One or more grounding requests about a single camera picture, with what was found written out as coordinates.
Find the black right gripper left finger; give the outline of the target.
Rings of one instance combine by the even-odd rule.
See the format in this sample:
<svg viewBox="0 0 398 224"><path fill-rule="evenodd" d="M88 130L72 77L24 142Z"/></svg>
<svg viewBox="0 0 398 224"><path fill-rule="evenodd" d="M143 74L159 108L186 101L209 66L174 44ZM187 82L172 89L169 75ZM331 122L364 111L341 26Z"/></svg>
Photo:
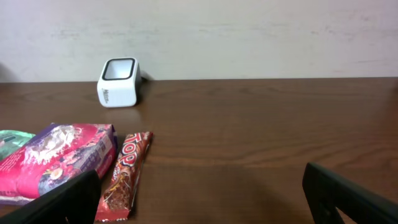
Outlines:
<svg viewBox="0 0 398 224"><path fill-rule="evenodd" d="M100 196L101 182L97 172L87 171L1 217L1 223L92 224Z"/></svg>

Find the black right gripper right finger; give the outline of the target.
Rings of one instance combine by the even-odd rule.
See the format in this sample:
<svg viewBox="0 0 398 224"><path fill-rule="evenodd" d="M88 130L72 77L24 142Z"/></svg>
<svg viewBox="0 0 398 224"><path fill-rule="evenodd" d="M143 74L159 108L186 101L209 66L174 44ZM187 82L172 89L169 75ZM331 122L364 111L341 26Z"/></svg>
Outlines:
<svg viewBox="0 0 398 224"><path fill-rule="evenodd" d="M340 211L356 223L397 224L396 203L316 163L307 163L302 187L316 224L343 223Z"/></svg>

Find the red Top chocolate bar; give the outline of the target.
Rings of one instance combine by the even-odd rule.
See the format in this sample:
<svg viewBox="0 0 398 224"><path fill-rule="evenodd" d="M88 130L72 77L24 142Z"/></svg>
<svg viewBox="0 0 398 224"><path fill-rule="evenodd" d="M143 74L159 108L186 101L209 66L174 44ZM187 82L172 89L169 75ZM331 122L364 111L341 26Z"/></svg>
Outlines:
<svg viewBox="0 0 398 224"><path fill-rule="evenodd" d="M150 131L126 136L113 170L110 185L99 200L96 221L113 222L128 218L152 137L153 133Z"/></svg>

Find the purple red snack bag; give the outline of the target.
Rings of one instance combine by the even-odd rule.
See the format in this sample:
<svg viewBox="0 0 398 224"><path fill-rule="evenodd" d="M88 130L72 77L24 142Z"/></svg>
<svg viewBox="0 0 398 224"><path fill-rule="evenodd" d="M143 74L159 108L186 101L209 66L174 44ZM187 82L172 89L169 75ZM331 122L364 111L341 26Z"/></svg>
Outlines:
<svg viewBox="0 0 398 224"><path fill-rule="evenodd" d="M25 205L90 170L102 178L116 153L111 124L51 124L1 160L1 203Z"/></svg>

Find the teal snack packet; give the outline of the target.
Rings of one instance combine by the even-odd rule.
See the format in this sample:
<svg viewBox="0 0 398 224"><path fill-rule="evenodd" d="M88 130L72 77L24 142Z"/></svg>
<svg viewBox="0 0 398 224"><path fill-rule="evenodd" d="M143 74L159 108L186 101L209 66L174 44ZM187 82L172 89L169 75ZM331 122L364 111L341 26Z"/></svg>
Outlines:
<svg viewBox="0 0 398 224"><path fill-rule="evenodd" d="M17 151L31 140L35 134L16 130L1 130L1 160Z"/></svg>

